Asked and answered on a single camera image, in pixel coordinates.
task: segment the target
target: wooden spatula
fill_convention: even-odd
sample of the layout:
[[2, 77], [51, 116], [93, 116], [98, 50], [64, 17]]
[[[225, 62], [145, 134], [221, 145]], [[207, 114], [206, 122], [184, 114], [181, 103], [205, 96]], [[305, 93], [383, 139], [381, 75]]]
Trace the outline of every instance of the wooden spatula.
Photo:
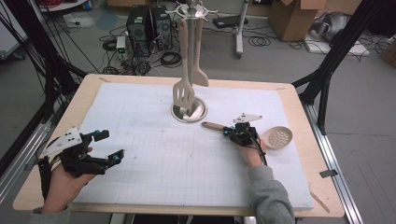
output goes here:
[[178, 27], [178, 36], [180, 39], [180, 53], [181, 53], [183, 74], [181, 80], [177, 82], [173, 87], [174, 105], [190, 110], [192, 107], [192, 103], [194, 102], [195, 99], [195, 92], [189, 81], [188, 56], [187, 56], [189, 30], [187, 27], [186, 20], [184, 19], [180, 19], [180, 25]]
[[196, 20], [196, 34], [195, 34], [195, 57], [194, 67], [192, 68], [192, 83], [200, 86], [209, 86], [207, 75], [201, 70], [199, 66], [199, 59], [201, 57], [201, 37], [202, 37], [203, 19]]

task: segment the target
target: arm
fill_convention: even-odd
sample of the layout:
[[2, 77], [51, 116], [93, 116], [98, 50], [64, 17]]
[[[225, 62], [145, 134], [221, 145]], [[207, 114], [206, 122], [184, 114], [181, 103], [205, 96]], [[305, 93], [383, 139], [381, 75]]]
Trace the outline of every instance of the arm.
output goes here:
[[78, 196], [81, 189], [94, 177], [95, 175], [82, 175], [75, 178], [67, 173], [61, 164], [57, 165], [52, 171], [47, 200], [43, 207], [32, 211], [30, 223], [69, 223], [70, 208], [67, 205]]
[[[265, 151], [266, 146], [262, 140], [260, 144], [262, 150]], [[248, 177], [257, 222], [262, 224], [294, 223], [288, 193], [279, 181], [274, 180], [272, 169], [262, 164], [259, 152], [254, 146], [237, 147], [250, 168]]]

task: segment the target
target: computer tower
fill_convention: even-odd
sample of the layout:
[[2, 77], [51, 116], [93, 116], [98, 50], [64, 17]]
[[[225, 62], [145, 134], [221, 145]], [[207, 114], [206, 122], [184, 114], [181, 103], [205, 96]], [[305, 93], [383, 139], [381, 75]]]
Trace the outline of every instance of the computer tower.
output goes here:
[[149, 45], [153, 40], [149, 6], [132, 6], [126, 22], [126, 28], [134, 55], [148, 57], [151, 54]]
[[153, 6], [151, 14], [154, 26], [154, 38], [159, 50], [171, 49], [172, 43], [172, 21], [171, 17], [166, 13], [165, 6]]

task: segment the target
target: metal utensil stand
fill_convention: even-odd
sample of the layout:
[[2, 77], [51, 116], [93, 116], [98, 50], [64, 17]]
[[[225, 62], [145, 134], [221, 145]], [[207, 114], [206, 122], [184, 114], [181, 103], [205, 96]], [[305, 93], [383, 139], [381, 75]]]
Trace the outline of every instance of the metal utensil stand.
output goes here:
[[[188, 38], [188, 75], [189, 82], [192, 85], [192, 68], [194, 66], [194, 52], [195, 52], [195, 24], [196, 20], [202, 19], [207, 21], [205, 18], [208, 13], [217, 13], [217, 11], [209, 11], [202, 5], [198, 5], [196, 0], [188, 0], [187, 4], [180, 4], [173, 11], [166, 11], [166, 13], [176, 13], [178, 16], [187, 21], [189, 27], [189, 38]], [[203, 119], [207, 114], [206, 103], [195, 97], [192, 103], [191, 109], [182, 108], [175, 104], [171, 106], [171, 113], [175, 119], [185, 122], [192, 123], [200, 119]]]

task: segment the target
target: person's left hand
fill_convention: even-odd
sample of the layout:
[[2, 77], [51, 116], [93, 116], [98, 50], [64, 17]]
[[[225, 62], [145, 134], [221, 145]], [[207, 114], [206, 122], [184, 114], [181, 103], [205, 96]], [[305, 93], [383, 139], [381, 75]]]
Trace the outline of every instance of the person's left hand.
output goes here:
[[41, 214], [62, 212], [94, 177], [95, 175], [82, 175], [75, 178], [64, 170], [62, 164], [58, 164], [52, 170], [49, 194], [41, 209]]

